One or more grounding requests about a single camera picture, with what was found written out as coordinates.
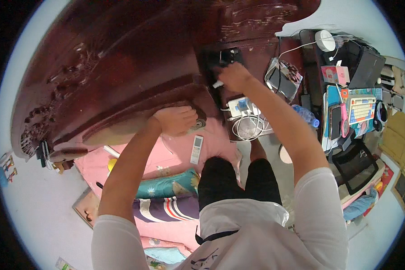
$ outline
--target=white t-shirt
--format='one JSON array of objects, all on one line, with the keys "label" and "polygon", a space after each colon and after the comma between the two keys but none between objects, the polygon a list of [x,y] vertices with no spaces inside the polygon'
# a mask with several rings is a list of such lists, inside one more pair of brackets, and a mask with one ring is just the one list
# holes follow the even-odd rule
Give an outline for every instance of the white t-shirt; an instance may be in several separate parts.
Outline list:
[{"label": "white t-shirt", "polygon": [[[206,241],[177,269],[345,269],[346,225],[329,168],[308,172],[295,190],[295,233],[283,227],[287,211],[272,202],[222,200],[200,213],[201,237],[239,230]],[[102,215],[92,240],[95,270],[148,269],[136,226]]]}]

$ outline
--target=sticker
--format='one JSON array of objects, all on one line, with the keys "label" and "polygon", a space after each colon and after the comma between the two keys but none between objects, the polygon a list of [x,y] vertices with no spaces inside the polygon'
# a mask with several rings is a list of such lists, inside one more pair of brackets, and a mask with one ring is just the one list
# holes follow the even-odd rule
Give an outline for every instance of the sticker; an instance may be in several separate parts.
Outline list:
[{"label": "sticker", "polygon": [[56,262],[56,268],[60,270],[76,270],[73,266],[71,266],[61,257],[59,257],[59,259]]}]

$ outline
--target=black mesh chair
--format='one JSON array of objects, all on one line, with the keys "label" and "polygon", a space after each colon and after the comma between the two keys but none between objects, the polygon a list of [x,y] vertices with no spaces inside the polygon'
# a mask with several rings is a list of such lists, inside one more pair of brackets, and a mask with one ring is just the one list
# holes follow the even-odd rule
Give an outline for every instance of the black mesh chair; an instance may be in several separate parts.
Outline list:
[{"label": "black mesh chair", "polygon": [[354,139],[345,151],[332,156],[332,163],[339,170],[338,186],[345,184],[350,195],[366,186],[378,171],[376,160],[362,139]]}]

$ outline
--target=teal floral pillow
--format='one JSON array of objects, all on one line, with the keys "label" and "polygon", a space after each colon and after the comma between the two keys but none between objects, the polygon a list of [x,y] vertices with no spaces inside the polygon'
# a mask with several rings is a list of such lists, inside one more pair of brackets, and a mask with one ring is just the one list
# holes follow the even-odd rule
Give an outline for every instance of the teal floral pillow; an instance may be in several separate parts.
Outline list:
[{"label": "teal floral pillow", "polygon": [[137,199],[170,198],[181,194],[198,194],[200,176],[193,168],[168,177],[141,181]]}]

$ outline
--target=headphones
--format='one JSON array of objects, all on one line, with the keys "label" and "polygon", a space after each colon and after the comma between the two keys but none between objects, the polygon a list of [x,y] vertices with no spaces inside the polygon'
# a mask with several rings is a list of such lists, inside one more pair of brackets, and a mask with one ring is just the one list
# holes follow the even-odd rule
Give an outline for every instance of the headphones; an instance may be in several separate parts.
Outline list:
[{"label": "headphones", "polygon": [[382,100],[378,99],[375,102],[375,113],[373,115],[373,127],[376,131],[381,131],[383,129],[381,122],[387,122],[387,109]]}]

